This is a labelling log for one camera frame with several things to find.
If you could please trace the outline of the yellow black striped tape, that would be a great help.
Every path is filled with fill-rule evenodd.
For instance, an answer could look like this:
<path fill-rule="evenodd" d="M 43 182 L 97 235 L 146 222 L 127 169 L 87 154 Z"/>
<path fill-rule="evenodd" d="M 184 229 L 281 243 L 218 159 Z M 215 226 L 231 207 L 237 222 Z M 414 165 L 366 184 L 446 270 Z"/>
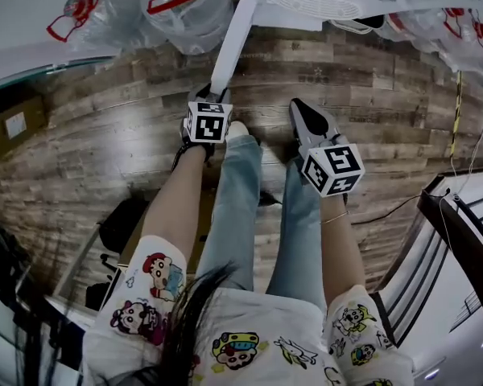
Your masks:
<path fill-rule="evenodd" d="M 450 144 L 450 155 L 449 158 L 452 160 L 455 150 L 456 150 L 456 135 L 460 124 L 460 109 L 462 103 L 462 90 L 463 90 L 463 72 L 459 70 L 456 76 L 456 105 L 455 105 L 455 116 L 452 125 L 452 140 Z"/>

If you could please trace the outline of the glass door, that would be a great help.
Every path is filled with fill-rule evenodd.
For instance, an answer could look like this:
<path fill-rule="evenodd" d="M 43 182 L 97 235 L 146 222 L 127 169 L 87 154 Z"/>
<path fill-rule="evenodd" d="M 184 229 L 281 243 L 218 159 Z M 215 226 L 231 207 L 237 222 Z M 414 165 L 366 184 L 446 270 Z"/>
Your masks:
<path fill-rule="evenodd" d="M 19 54 L 0 54 L 0 90 L 15 84 L 35 80 L 40 76 L 51 75 L 66 69 L 95 64 L 114 58 L 118 53 L 108 51 L 105 54 L 76 56 L 75 52 L 66 56 L 42 59 L 34 55 L 27 57 Z"/>

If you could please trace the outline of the black frame table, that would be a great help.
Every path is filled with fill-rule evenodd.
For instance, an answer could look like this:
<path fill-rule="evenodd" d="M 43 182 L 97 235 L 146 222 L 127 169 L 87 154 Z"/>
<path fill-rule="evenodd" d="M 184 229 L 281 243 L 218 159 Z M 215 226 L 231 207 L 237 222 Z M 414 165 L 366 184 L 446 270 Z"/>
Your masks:
<path fill-rule="evenodd" d="M 483 172 L 469 191 L 437 176 L 415 209 L 402 250 L 377 287 L 386 335 L 411 355 L 483 312 Z"/>

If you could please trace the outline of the light blue jeans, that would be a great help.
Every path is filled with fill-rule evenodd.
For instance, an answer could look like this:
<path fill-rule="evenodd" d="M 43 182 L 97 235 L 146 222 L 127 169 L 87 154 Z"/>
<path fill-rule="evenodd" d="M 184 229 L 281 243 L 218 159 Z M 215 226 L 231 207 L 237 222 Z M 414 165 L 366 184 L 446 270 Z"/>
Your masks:
<path fill-rule="evenodd" d="M 310 302 L 326 310 L 321 266 L 320 197 L 303 180 L 303 159 L 287 164 L 277 261 L 269 295 Z M 254 290 L 255 220 L 260 200 L 262 150 L 251 135 L 227 142 L 211 228 L 196 273 L 231 264 L 225 288 Z"/>

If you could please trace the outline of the person's left forearm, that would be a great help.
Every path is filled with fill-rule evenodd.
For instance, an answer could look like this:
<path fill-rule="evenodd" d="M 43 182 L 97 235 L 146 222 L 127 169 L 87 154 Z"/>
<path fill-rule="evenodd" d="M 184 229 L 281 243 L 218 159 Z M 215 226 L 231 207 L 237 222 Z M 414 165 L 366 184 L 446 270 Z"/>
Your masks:
<path fill-rule="evenodd" d="M 163 238 L 187 259 L 198 228 L 203 169 L 199 154 L 184 156 L 151 202 L 142 226 L 142 237 Z"/>

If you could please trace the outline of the black wristband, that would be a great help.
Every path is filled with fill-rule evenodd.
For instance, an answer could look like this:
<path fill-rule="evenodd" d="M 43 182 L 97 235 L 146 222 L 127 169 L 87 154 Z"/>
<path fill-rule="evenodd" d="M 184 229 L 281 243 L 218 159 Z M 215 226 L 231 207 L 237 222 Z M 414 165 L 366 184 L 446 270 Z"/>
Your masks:
<path fill-rule="evenodd" d="M 171 166 L 171 171 L 174 171 L 178 167 L 184 156 L 191 156 L 193 153 L 197 153 L 202 157 L 202 162 L 206 163 L 214 155 L 214 152 L 215 145 L 213 143 L 192 142 L 187 140 L 178 149 Z"/>

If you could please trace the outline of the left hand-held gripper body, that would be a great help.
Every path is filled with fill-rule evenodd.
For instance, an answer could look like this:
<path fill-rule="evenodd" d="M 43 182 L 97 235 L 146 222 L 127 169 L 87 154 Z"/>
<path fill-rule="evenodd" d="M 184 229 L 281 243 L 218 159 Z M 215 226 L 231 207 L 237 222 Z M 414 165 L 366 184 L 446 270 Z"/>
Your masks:
<path fill-rule="evenodd" d="M 205 159 L 209 160 L 215 145 L 225 140 L 232 110 L 231 104 L 189 101 L 182 132 L 184 147 L 204 147 Z"/>

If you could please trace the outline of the black bag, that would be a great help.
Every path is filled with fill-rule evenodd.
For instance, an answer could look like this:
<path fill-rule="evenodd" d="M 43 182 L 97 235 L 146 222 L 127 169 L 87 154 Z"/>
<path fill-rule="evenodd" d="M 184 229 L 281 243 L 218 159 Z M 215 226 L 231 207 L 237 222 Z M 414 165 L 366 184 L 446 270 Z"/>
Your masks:
<path fill-rule="evenodd" d="M 100 223 L 99 237 L 104 247 L 111 252 L 121 254 L 148 205 L 148 201 L 138 197 L 121 201 Z"/>

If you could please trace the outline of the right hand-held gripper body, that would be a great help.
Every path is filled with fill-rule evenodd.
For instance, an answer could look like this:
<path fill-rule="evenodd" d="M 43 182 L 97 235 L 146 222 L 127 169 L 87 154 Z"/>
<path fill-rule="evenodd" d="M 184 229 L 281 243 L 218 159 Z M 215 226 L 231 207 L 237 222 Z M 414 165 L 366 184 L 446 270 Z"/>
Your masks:
<path fill-rule="evenodd" d="M 339 129 L 324 136 L 299 135 L 299 172 L 320 197 L 350 193 L 365 174 L 355 143 L 349 143 Z"/>

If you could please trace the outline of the person's right forearm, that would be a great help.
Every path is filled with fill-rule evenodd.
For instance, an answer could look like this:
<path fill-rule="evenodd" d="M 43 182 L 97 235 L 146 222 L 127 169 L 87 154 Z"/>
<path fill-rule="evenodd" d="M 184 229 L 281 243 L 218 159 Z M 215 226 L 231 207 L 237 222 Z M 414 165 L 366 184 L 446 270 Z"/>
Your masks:
<path fill-rule="evenodd" d="M 327 305 L 355 285 L 365 271 L 342 195 L 320 200 L 322 278 Z"/>

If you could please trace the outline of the person's white left shoe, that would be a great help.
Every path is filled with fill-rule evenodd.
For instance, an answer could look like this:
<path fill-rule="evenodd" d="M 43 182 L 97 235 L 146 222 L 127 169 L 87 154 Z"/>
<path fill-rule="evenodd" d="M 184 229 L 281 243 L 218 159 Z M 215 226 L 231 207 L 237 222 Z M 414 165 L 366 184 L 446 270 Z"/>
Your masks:
<path fill-rule="evenodd" d="M 227 129 L 225 141 L 229 142 L 234 140 L 235 138 L 247 136 L 249 134 L 250 133 L 244 123 L 242 123 L 241 121 L 233 121 Z"/>

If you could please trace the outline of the white cartoon print shirt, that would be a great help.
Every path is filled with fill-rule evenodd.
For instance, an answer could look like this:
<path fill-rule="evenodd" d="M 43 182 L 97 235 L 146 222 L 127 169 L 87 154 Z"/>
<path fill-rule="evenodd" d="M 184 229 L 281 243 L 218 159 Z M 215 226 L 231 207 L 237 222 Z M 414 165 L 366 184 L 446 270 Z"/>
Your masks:
<path fill-rule="evenodd" d="M 126 280 L 87 330 L 84 386 L 134 383 L 158 363 L 183 254 L 157 236 L 134 251 Z M 220 288 L 205 312 L 187 386 L 414 386 L 411 359 L 386 337 L 356 285 L 327 314 L 309 302 Z"/>

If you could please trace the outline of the cardboard box with white label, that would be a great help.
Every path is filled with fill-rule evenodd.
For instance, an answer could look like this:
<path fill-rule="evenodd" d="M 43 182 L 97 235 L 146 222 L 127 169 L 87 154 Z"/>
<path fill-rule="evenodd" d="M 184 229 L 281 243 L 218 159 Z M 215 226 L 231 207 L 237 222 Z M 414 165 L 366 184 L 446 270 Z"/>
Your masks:
<path fill-rule="evenodd" d="M 12 106 L 0 113 L 0 160 L 47 125 L 41 96 Z"/>

